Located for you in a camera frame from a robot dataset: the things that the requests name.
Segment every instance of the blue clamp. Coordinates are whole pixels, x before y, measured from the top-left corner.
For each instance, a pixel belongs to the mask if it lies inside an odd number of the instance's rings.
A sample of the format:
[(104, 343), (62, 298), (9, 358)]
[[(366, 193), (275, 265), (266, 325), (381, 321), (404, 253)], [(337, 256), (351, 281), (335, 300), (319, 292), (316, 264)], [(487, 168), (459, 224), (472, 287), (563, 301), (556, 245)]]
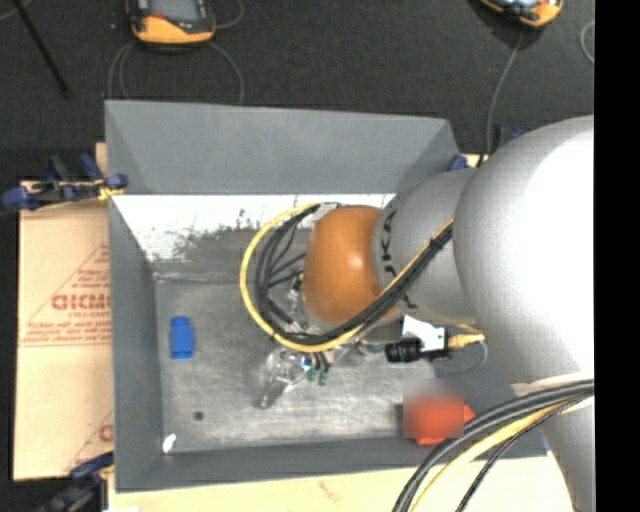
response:
[(467, 167), (469, 167), (467, 159), (460, 153), (456, 153), (451, 159), (451, 162), (449, 162), (447, 171), (457, 171), (458, 169), (466, 169)]
[(42, 179), (31, 191), (23, 186), (9, 189), (2, 194), (2, 204), (9, 210), (37, 210), (55, 203), (99, 197), (105, 191), (122, 190), (129, 184), (124, 174), (105, 178), (89, 153), (82, 153), (79, 163), (84, 174), (73, 176), (58, 155), (51, 156)]
[(98, 471), (113, 466), (113, 452), (104, 453), (97, 457), (76, 466), (69, 472), (71, 480), (82, 480), (83, 478), (90, 477)]
[(171, 319), (171, 359), (191, 359), (195, 342), (193, 327), (186, 316), (174, 316)]

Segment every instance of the black wire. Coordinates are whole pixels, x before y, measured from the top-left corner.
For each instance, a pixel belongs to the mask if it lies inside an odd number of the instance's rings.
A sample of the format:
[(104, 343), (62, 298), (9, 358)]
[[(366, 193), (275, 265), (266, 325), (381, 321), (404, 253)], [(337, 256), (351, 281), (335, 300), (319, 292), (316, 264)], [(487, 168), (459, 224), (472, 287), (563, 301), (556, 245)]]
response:
[(288, 269), (291, 265), (294, 265), (299, 261), (303, 260), (305, 256), (306, 256), (306, 253), (298, 254), (295, 258), (291, 258), (289, 261), (286, 261), (285, 263), (280, 265), (278, 268), (276, 268), (273, 272), (271, 272), (271, 277), (277, 276), (280, 272)]
[(582, 394), (590, 394), (593, 392), (594, 382), (593, 379), (589, 379), (574, 384), (559, 386), (554, 389), (531, 393), (530, 395), (497, 405), (483, 414), (476, 416), (465, 424), (464, 436), (448, 439), (442, 442), (416, 469), (398, 496), (393, 507), (393, 512), (408, 511), (411, 501), (429, 470), (450, 452), (455, 450), (462, 443), (466, 442), (470, 437), (482, 434), (495, 426), (507, 423), (518, 417), (526, 416), (527, 414), (540, 410), (541, 408), (554, 405), (570, 398), (575, 398)]
[(507, 439), (504, 443), (502, 443), (497, 448), (497, 450), (491, 455), (491, 457), (489, 457), (489, 459), (487, 459), (487, 462), (485, 463), (485, 465), (482, 467), (480, 472), (476, 475), (476, 478), (473, 480), (473, 482), (469, 486), (469, 489), (467, 490), (466, 494), (464, 495), (464, 497), (460, 501), (460, 504), (458, 505), (458, 508), (456, 509), (456, 512), (463, 512), (464, 509), (467, 508), (467, 505), (469, 504), (469, 501), (471, 500), (471, 498), (473, 497), (475, 492), (478, 490), (478, 487), (480, 486), (480, 484), (482, 483), (484, 478), (487, 476), (487, 474), (489, 474), (489, 471), (495, 465), (495, 463), (498, 461), (498, 459), (500, 459), (500, 457), (502, 457), (505, 453), (507, 453), (507, 451), (509, 451), (509, 448), (511, 448), (514, 444), (516, 444), (525, 435), (527, 435), (530, 432), (533, 432), (534, 430), (537, 430), (538, 428), (540, 428), (544, 423), (549, 421), (551, 418), (560, 415), (562, 412), (566, 411), (569, 407), (571, 407), (571, 406), (573, 406), (573, 405), (575, 405), (575, 404), (577, 404), (579, 402), (582, 402), (586, 398), (587, 397), (577, 398), (576, 400), (572, 400), (571, 402), (567, 403), (566, 405), (564, 405), (562, 407), (559, 407), (558, 409), (555, 409), (553, 411), (548, 412), (542, 418), (536, 420), (534, 423), (529, 425), (527, 428), (521, 430), (517, 434), (515, 434), (512, 437), (510, 437), (509, 439)]
[(255, 280), (254, 280), (254, 294), (256, 299), (256, 306), (258, 311), (262, 315), (263, 319), (275, 330), (276, 325), (272, 322), (271, 309), (272, 302), (269, 300), (269, 282), (271, 281), (271, 268), (273, 266), (273, 255), (278, 249), (280, 242), (289, 233), (290, 230), (295, 230), (296, 227), (302, 222), (304, 218), (315, 213), (319, 208), (319, 205), (314, 205), (307, 210), (304, 210), (297, 215), (294, 215), (282, 226), (275, 230), (275, 233), (269, 237), (263, 250), (258, 258), (256, 265)]
[(244, 4), (242, 3), (241, 0), (236, 0), (236, 4), (238, 4), (238, 8), (240, 9), (240, 12), (238, 13), (238, 15), (233, 20), (227, 23), (223, 23), (222, 25), (217, 25), (216, 30), (225, 30), (228, 28), (232, 28), (232, 27), (235, 27), (238, 23), (240, 23), (240, 20), (242, 20), (242, 17), (244, 16)]
[(285, 246), (280, 251), (280, 254), (278, 254), (278, 256), (276, 256), (275, 261), (270, 265), (272, 273), (273, 273), (273, 269), (275, 268), (275, 266), (282, 261), (282, 258), (285, 256), (285, 254), (287, 254), (287, 252), (289, 252), (289, 249), (291, 249), (291, 246), (293, 245), (293, 240), (296, 237), (296, 233), (298, 232), (299, 224), (300, 224), (300, 221), (298, 221), (294, 225), (293, 229), (291, 229), (291, 234), (289, 235), (289, 239), (287, 240), (287, 243), (285, 244)]
[(518, 40), (516, 41), (516, 44), (513, 47), (513, 50), (511, 51), (511, 55), (509, 56), (509, 60), (507, 61), (504, 69), (502, 70), (502, 74), (500, 75), (500, 79), (498, 80), (498, 84), (496, 85), (496, 88), (493, 91), (493, 96), (491, 97), (491, 102), (489, 103), (489, 110), (487, 112), (487, 121), (486, 121), (486, 151), (487, 154), (490, 155), (491, 153), (493, 153), (493, 137), (492, 137), (492, 133), (494, 130), (494, 126), (493, 126), (493, 112), (495, 110), (496, 107), (496, 103), (498, 101), (498, 96), (500, 94), (500, 91), (502, 90), (502, 85), (504, 84), (505, 79), (507, 78), (507, 75), (509, 74), (509, 70), (511, 69), (511, 66), (513, 65), (513, 61), (516, 59), (516, 56), (518, 55), (518, 51), (520, 50), (520, 44), (522, 43), (522, 40), (524, 38), (524, 34), (525, 31), (522, 30), (520, 32), (520, 35), (518, 36)]
[(276, 279), (275, 281), (269, 282), (269, 288), (273, 288), (274, 286), (278, 286), (279, 284), (286, 283), (287, 281), (291, 281), (300, 275), (300, 271), (292, 272), (291, 274), (287, 274), (280, 279)]
[(305, 335), (303, 333), (288, 332), (278, 326), (271, 327), (278, 334), (295, 338), (296, 341), (300, 341), (306, 345), (325, 343), (343, 335), (345, 332), (350, 331), (359, 325), (363, 325), (363, 329), (366, 329), (382, 318), (406, 294), (407, 290), (415, 282), (422, 270), (424, 270), (429, 262), (435, 257), (440, 248), (451, 240), (452, 236), (453, 229), (449, 226), (440, 235), (438, 235), (438, 237), (432, 239), (431, 245), (420, 255), (412, 267), (395, 283), (393, 287), (389, 288), (373, 303), (344, 324), (324, 334), (318, 335)]

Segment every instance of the cable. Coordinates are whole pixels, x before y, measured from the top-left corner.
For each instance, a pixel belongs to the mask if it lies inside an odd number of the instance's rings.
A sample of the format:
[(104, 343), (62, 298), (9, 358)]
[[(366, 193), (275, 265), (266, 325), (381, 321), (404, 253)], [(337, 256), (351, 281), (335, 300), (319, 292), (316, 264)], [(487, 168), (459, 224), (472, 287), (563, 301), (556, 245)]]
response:
[(127, 48), (130, 49), (134, 44), (135, 44), (135, 41), (129, 41), (123, 44), (118, 50), (118, 52), (116, 53), (113, 60), (111, 61), (111, 65), (109, 66), (109, 72), (107, 73), (107, 99), (113, 98), (113, 77), (115, 75), (115, 70), (116, 70), (116, 67), (118, 66), (120, 58), (122, 57), (122, 54), (125, 51), (127, 51)]
[(320, 203), (313, 203), (311, 205), (295, 207), (281, 213), (269, 221), (256, 233), (249, 243), (240, 267), (240, 292), (251, 317), (269, 337), (292, 350), (300, 352), (321, 352), (343, 343), (347, 343), (353, 336), (377, 322), (398, 300), (400, 300), (400, 298), (406, 293), (407, 289), (413, 284), (415, 279), (417, 279), (420, 272), (433, 259), (435, 254), (438, 253), (440, 248), (453, 237), (453, 219), (450, 219), (436, 233), (434, 238), (429, 240), (423, 246), (421, 251), (407, 263), (407, 265), (385, 287), (380, 296), (372, 304), (341, 326), (338, 326), (324, 334), (318, 335), (300, 332), (287, 332), (278, 325), (271, 324), (269, 322), (269, 318), (265, 318), (260, 314), (260, 309), (262, 309), (263, 312), (266, 312), (267, 315), (269, 313), (267, 300), (268, 284), (271, 277), (269, 272), (269, 260), (272, 256), (271, 251), (277, 248), (279, 241), (286, 233), (286, 229), (282, 229), (279, 233), (273, 235), (269, 239), (267, 247), (265, 247), (258, 260), (255, 292), (259, 308), (256, 308), (253, 304), (247, 286), (247, 270), (249, 262), (251, 261), (258, 243), (272, 228), (280, 224), (280, 222), (285, 219), (288, 219), (285, 222), (285, 225), (287, 225), (287, 227), (291, 227), (299, 222), (299, 219), (295, 218), (296, 215), (300, 214), (306, 216), (317, 211), (320, 206)]
[(236, 0), (236, 3), (240, 8), (240, 13), (238, 14), (238, 16), (236, 16), (235, 19), (229, 21), (228, 23), (224, 23), (222, 25), (216, 26), (216, 30), (225, 30), (228, 28), (232, 28), (232, 27), (235, 27), (238, 23), (240, 23), (240, 20), (244, 16), (244, 4), (242, 3), (242, 0)]
[(287, 333), (282, 330), (278, 331), (277, 327), (276, 330), (284, 336), (292, 336), (294, 338), (304, 336), (306, 337), (306, 339), (302, 341), (304, 344), (316, 344), (328, 341), (336, 336), (341, 336), (346, 331), (351, 331), (351, 329), (356, 326), (359, 326), (356, 332), (366, 330), (382, 318), (398, 300), (406, 294), (407, 290), (415, 282), (422, 270), (424, 270), (439, 252), (440, 248), (451, 240), (453, 237), (452, 226), (453, 219), (450, 219), (440, 228), (436, 235), (423, 246), (421, 251), (407, 263), (373, 303), (344, 324), (319, 335)]
[[(122, 93), (122, 96), (125, 99), (131, 99), (131, 95), (129, 94), (129, 91), (127, 90), (127, 87), (124, 81), (124, 75), (125, 75), (124, 67), (134, 45), (135, 45), (135, 41), (129, 41), (124, 45), (122, 45), (118, 50), (118, 52), (116, 53), (113, 60), (111, 61), (111, 65), (109, 66), (109, 72), (107, 75), (107, 98), (114, 97), (113, 81), (114, 81), (115, 73), (117, 70), (118, 84), (120, 86), (120, 91)], [(218, 46), (217, 44), (211, 41), (207, 42), (207, 46), (211, 48), (214, 52), (218, 53), (231, 66), (231, 69), (233, 70), (233, 72), (236, 75), (236, 78), (238, 79), (238, 85), (240, 89), (238, 92), (238, 106), (242, 105), (244, 103), (244, 97), (245, 97), (245, 85), (244, 85), (244, 78), (242, 76), (242, 71), (240, 71), (240, 68), (238, 67), (236, 62), (233, 60), (231, 55), (229, 55), (220, 46)]]
[(440, 485), (448, 475), (455, 473), (455, 471), (461, 466), (464, 466), (473, 461), (497, 444), (503, 443), (504, 441), (507, 441), (514, 437), (520, 438), (520, 434), (522, 434), (523, 432), (526, 433), (533, 430), (533, 425), (542, 425), (555, 415), (566, 412), (566, 409), (569, 405), (581, 402), (582, 400), (587, 398), (587, 396), (588, 395), (583, 395), (579, 398), (567, 399), (559, 404), (542, 408), (525, 416), (524, 418), (519, 418), (508, 423), (488, 437), (474, 443), (467, 450), (465, 450), (454, 460), (448, 463), (444, 468), (442, 468), (442, 470), (429, 482), (429, 484), (423, 489), (418, 499), (414, 502), (413, 506), (411, 507), (411, 512), (417, 512), (420, 504), (423, 503), (425, 499), (433, 493), (434, 489), (438, 485)]
[[(25, 0), (24, 2), (22, 2), (22, 7), (27, 7), (31, 2), (33, 2), (33, 0)], [(4, 14), (0, 15), (0, 21), (4, 21), (6, 19), (11, 18), (11, 16), (18, 14), (18, 9), (10, 9), (9, 11), (5, 12)]]
[(484, 478), (489, 474), (489, 471), (491, 470), (491, 468), (493, 468), (493, 466), (498, 461), (498, 459), (500, 459), (500, 457), (502, 457), (505, 453), (507, 453), (507, 451), (509, 451), (509, 449), (514, 444), (516, 444), (525, 435), (527, 435), (530, 432), (533, 432), (534, 430), (536, 430), (539, 427), (541, 427), (544, 423), (546, 423), (548, 420), (550, 420), (554, 416), (558, 416), (559, 414), (564, 414), (565, 412), (568, 412), (568, 408), (569, 407), (571, 407), (573, 405), (576, 405), (577, 403), (582, 402), (585, 399), (586, 399), (586, 397), (578, 398), (576, 400), (572, 400), (568, 404), (565, 404), (563, 406), (560, 406), (560, 407), (554, 409), (553, 411), (545, 414), (542, 418), (536, 420), (535, 422), (530, 424), (528, 427), (523, 428), (520, 432), (518, 432), (514, 436), (510, 437), (505, 442), (503, 442), (502, 445), (500, 445), (498, 447), (498, 449), (491, 455), (491, 457), (489, 457), (489, 459), (487, 459), (487, 462), (485, 463), (485, 465), (482, 467), (480, 472), (476, 475), (475, 479), (473, 480), (473, 482), (469, 486), (469, 489), (467, 490), (466, 494), (464, 495), (464, 497), (460, 501), (460, 504), (458, 505), (458, 508), (456, 509), (455, 512), (463, 512), (464, 511), (464, 509), (467, 507), (469, 501), (471, 500), (471, 498), (473, 497), (475, 492), (478, 490), (478, 487), (480, 486), (480, 484), (482, 483)]
[(448, 439), (438, 445), (416, 469), (398, 496), (393, 507), (393, 512), (407, 512), (413, 497), (429, 470), (470, 437), (482, 434), (512, 419), (536, 412), (542, 407), (557, 404), (580, 394), (591, 393), (593, 389), (593, 379), (588, 379), (516, 398), (509, 402), (499, 404), (483, 414), (476, 416), (465, 424), (463, 437)]
[(268, 233), (273, 227), (277, 226), (284, 219), (292, 215), (295, 215), (297, 213), (301, 213), (306, 210), (310, 210), (312, 208), (317, 208), (319, 206), (320, 206), (320, 203), (312, 203), (312, 204), (303, 205), (303, 206), (296, 206), (294, 208), (291, 208), (290, 210), (282, 212), (281, 214), (271, 219), (260, 230), (258, 230), (256, 235), (249, 242), (249, 246), (247, 247), (247, 250), (244, 253), (244, 256), (242, 258), (242, 263), (240, 265), (240, 294), (242, 295), (242, 300), (244, 302), (244, 305), (247, 308), (247, 311), (249, 312), (249, 314), (251, 315), (251, 318), (253, 318), (253, 321), (267, 335), (269, 335), (269, 337), (273, 338), (274, 340), (279, 342), (281, 345), (284, 345), (285, 347), (291, 348), (293, 350), (299, 350), (302, 352), (322, 352), (324, 350), (330, 350), (340, 345), (341, 343), (345, 343), (346, 341), (348, 341), (357, 332), (357, 329), (354, 329), (353, 332), (346, 332), (342, 336), (335, 338), (333, 340), (330, 340), (326, 343), (321, 343), (314, 346), (301, 345), (299, 343), (296, 343), (294, 341), (291, 341), (279, 335), (278, 333), (275, 332), (275, 330), (271, 325), (265, 322), (265, 320), (262, 318), (260, 313), (256, 310), (253, 302), (251, 301), (251, 296), (249, 295), (249, 289), (247, 287), (247, 274), (248, 274), (247, 271), (249, 268), (249, 262), (251, 261), (251, 256), (253, 255), (256, 247), (258, 246), (258, 243), (260, 242), (260, 240), (262, 240), (262, 238), (266, 233)]
[(493, 152), (493, 111), (495, 110), (496, 107), (496, 103), (498, 101), (498, 95), (500, 94), (500, 90), (502, 89), (502, 85), (504, 84), (505, 79), (507, 78), (507, 75), (509, 74), (509, 70), (511, 69), (511, 66), (513, 65), (513, 61), (516, 58), (516, 55), (518, 55), (518, 51), (520, 50), (520, 45), (522, 44), (522, 40), (524, 38), (524, 30), (520, 32), (520, 35), (518, 36), (518, 40), (516, 41), (515, 46), (513, 47), (513, 50), (511, 52), (511, 56), (509, 57), (509, 60), (507, 61), (507, 64), (505, 65), (504, 69), (502, 70), (502, 75), (500, 76), (500, 79), (498, 80), (498, 84), (496, 85), (495, 90), (493, 91), (493, 97), (491, 98), (491, 103), (489, 104), (489, 111), (487, 112), (487, 138), (486, 138), (486, 143), (487, 143), (487, 154), (490, 155)]
[(220, 48), (220, 46), (218, 46), (217, 44), (209, 41), (209, 47), (212, 50), (218, 52), (220, 55), (222, 55), (222, 57), (224, 57), (226, 59), (226, 61), (229, 63), (229, 65), (236, 72), (236, 77), (238, 78), (238, 84), (240, 86), (240, 92), (238, 93), (238, 106), (242, 105), (244, 103), (245, 91), (244, 91), (244, 79), (242, 78), (242, 72), (240, 71), (240, 68), (235, 63), (235, 61), (231, 58), (231, 55), (229, 55), (225, 50)]
[(467, 373), (479, 370), (485, 365), (487, 359), (489, 359), (489, 348), (487, 347), (487, 343), (484, 341), (484, 336), (482, 338), (483, 339), (476, 339), (475, 341), (473, 341), (473, 343), (479, 343), (482, 346), (482, 357), (477, 363), (474, 363), (466, 368), (449, 368), (446, 364), (440, 363), (438, 361), (433, 361), (431, 364), (449, 373)]
[(589, 62), (591, 62), (591, 64), (595, 64), (596, 59), (593, 57), (593, 55), (589, 53), (589, 50), (587, 50), (587, 47), (584, 42), (584, 36), (587, 34), (587, 31), (591, 27), (595, 27), (595, 26), (596, 26), (596, 20), (593, 20), (587, 23), (584, 27), (582, 27), (582, 30), (580, 31), (580, 48), (582, 49), (582, 53), (584, 53), (584, 56), (587, 59), (589, 59)]

